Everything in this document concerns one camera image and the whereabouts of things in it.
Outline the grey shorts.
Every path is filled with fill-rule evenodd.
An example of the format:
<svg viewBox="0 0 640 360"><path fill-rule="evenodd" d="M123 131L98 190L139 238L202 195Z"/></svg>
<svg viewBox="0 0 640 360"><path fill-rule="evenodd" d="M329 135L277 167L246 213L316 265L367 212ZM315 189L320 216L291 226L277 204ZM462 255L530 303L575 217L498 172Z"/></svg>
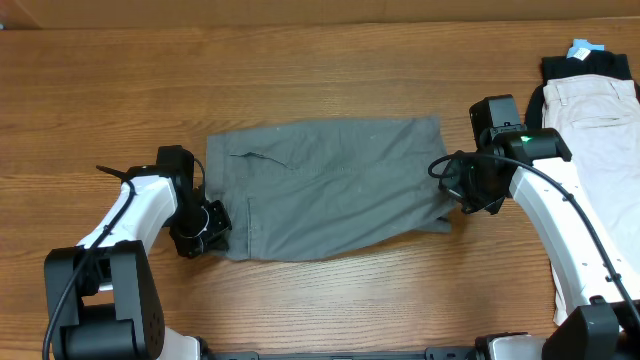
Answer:
<svg viewBox="0 0 640 360"><path fill-rule="evenodd" d="M206 196L231 220L222 256L301 262L411 231L448 233L455 204L427 173L436 117L331 119L211 135Z"/></svg>

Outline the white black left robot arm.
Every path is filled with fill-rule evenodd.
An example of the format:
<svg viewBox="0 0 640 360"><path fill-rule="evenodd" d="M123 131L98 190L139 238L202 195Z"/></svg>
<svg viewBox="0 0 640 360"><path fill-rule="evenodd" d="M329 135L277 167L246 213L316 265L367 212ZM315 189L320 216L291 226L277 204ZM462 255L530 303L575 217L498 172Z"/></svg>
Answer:
<svg viewBox="0 0 640 360"><path fill-rule="evenodd" d="M232 229L220 201L209 201L194 173L204 167L180 145L162 146L152 165L119 171L120 194L77 245L44 261L49 322L45 359L211 359L200 337L165 324L148 254L168 229L179 256L226 252Z"/></svg>

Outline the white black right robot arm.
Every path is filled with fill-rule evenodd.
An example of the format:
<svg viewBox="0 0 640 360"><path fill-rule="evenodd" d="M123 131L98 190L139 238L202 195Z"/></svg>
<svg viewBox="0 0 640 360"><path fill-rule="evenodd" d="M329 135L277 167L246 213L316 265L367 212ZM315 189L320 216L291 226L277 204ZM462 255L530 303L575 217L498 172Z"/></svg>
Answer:
<svg viewBox="0 0 640 360"><path fill-rule="evenodd" d="M512 96L469 109L474 152L435 160L439 188L465 214L497 213L513 199L534 225L567 314L546 339L527 333L481 336L460 359L636 359L639 276L623 261L589 204L572 153L557 130L528 129Z"/></svg>

